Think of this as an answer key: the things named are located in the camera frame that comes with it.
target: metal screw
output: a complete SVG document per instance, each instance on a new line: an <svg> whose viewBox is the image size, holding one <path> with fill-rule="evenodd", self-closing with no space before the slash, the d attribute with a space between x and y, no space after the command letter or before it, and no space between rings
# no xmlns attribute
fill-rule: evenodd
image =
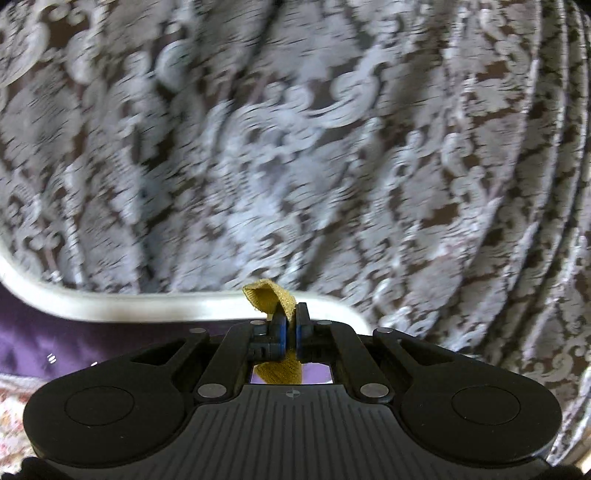
<svg viewBox="0 0 591 480"><path fill-rule="evenodd" d="M226 392L226 387L219 383L206 383L197 390L197 393L203 398L219 398L224 396Z"/></svg>
<svg viewBox="0 0 591 480"><path fill-rule="evenodd" d="M385 397L389 392L389 388L386 387L386 385L382 385L381 383L366 383L363 387L361 387L361 393L368 398Z"/></svg>

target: yellow fabric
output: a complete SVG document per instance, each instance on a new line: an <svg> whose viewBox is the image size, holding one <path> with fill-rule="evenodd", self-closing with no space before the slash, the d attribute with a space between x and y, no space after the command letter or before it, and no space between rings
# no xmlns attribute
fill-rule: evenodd
<svg viewBox="0 0 591 480"><path fill-rule="evenodd" d="M296 299L287 290L264 278L245 286L242 291L254 308L267 315L275 313L277 304L281 304L287 320L293 321ZM268 384L300 385L301 363L296 360L296 353L289 350L285 360L266 362L255 367L256 374Z"/></svg>

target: white patterned fabric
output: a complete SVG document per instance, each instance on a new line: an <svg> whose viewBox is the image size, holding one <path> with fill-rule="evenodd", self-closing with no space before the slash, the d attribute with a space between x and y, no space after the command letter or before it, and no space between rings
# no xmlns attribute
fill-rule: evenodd
<svg viewBox="0 0 591 480"><path fill-rule="evenodd" d="M266 277L591 407L591 24L570 0L21 0L0 228L46 282Z"/></svg>

